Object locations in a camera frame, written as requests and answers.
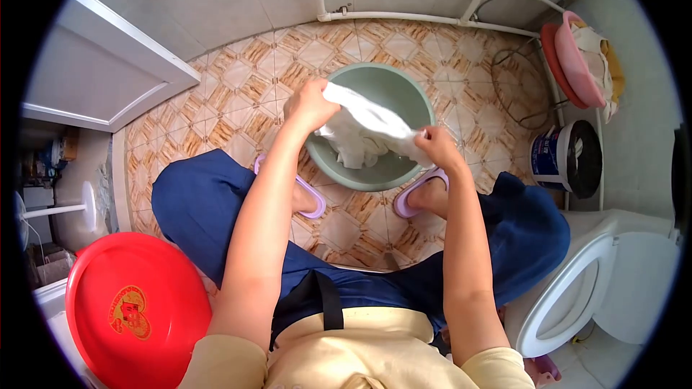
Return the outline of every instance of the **patterned floor tile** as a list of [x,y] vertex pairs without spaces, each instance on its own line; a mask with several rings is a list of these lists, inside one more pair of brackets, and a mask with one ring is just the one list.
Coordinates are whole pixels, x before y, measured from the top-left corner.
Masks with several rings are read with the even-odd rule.
[[364,62],[385,63],[415,81],[447,79],[429,23],[374,19],[356,22],[356,32]]
[[315,76],[360,62],[352,21],[308,23],[274,32],[276,98],[288,98]]
[[[528,45],[521,50],[528,59],[516,56],[490,67],[496,52],[526,40],[427,22],[337,21],[264,33],[197,58],[190,65],[201,73],[200,84],[127,125],[134,230],[165,239],[151,211],[151,187],[171,162],[219,148],[252,168],[258,154],[270,149],[284,104],[299,84],[361,61],[388,63],[421,84],[438,123],[457,139],[480,193],[490,193],[502,171],[533,184],[529,141],[554,117],[531,131],[511,116],[545,109],[549,91],[542,64]],[[530,124],[541,125],[544,118]],[[429,213],[403,219],[393,210],[396,196],[423,171],[395,189],[361,193],[336,184],[303,148],[298,174],[324,195],[327,209],[316,220],[295,214],[289,239],[319,258],[385,268],[383,253],[391,250],[403,268],[444,248],[444,220]],[[216,286],[205,276],[202,282],[213,306]]]

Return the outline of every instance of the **foot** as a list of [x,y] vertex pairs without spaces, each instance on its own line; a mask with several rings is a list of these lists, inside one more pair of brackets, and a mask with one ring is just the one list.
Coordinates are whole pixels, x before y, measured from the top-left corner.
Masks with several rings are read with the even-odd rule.
[[[261,160],[259,167],[262,168],[263,164],[264,160]],[[317,200],[307,189],[295,182],[293,185],[293,196],[290,199],[290,207],[293,212],[312,213],[317,210]]]
[[426,183],[411,191],[406,203],[414,209],[425,209],[433,213],[446,212],[447,184],[441,177],[433,177]]

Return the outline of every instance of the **printed logo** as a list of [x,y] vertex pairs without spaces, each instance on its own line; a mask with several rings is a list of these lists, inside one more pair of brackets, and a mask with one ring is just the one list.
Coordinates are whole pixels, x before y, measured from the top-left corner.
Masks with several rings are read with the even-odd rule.
[[151,326],[144,315],[146,308],[147,299],[142,290],[135,285],[128,285],[113,299],[108,311],[108,324],[119,334],[126,327],[137,339],[144,341],[151,334]]

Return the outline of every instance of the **toilet lid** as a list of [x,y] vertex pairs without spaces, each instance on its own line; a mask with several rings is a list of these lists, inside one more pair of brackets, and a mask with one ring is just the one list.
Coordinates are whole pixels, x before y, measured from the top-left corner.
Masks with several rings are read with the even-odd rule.
[[666,304],[679,248],[654,233],[623,233],[618,239],[610,282],[593,319],[620,341],[644,344]]

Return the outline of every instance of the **bucket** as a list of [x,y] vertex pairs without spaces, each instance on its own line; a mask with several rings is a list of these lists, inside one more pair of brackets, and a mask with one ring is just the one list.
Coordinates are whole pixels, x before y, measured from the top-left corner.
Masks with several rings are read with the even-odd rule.
[[543,188],[589,198],[601,183],[603,153],[594,127],[572,122],[537,135],[529,145],[533,180]]

